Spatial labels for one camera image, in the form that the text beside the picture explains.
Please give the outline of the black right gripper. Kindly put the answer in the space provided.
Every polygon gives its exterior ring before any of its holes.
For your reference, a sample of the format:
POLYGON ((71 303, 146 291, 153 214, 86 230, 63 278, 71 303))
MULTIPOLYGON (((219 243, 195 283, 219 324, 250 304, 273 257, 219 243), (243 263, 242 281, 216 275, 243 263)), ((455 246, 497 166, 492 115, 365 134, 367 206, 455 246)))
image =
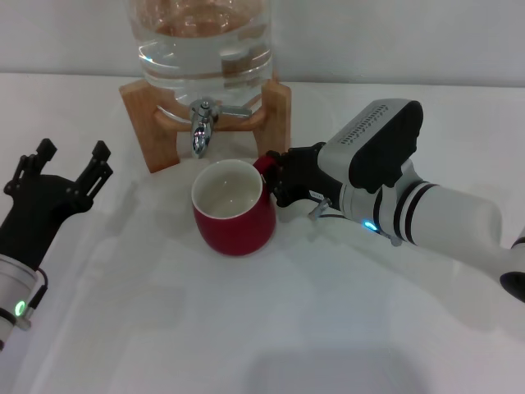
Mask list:
POLYGON ((276 205, 285 208, 302 199, 321 202, 329 199, 330 208, 340 207, 342 183, 327 175, 317 164, 325 145, 319 142, 310 147, 290 148, 278 153, 270 150, 266 156, 278 165, 279 172, 265 172, 262 178, 276 205))

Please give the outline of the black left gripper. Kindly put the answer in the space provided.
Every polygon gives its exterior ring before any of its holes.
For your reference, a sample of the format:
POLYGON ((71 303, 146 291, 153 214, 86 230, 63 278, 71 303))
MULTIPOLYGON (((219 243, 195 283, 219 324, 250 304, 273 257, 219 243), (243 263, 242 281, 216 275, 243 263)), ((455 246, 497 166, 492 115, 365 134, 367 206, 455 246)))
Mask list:
POLYGON ((111 151, 99 140, 92 158, 75 182, 41 175, 57 152, 43 139, 36 153, 22 155, 13 178, 3 191, 13 205, 1 225, 1 254, 35 270, 43 262, 61 225, 77 213, 89 211, 94 198, 113 174, 107 163, 111 151))

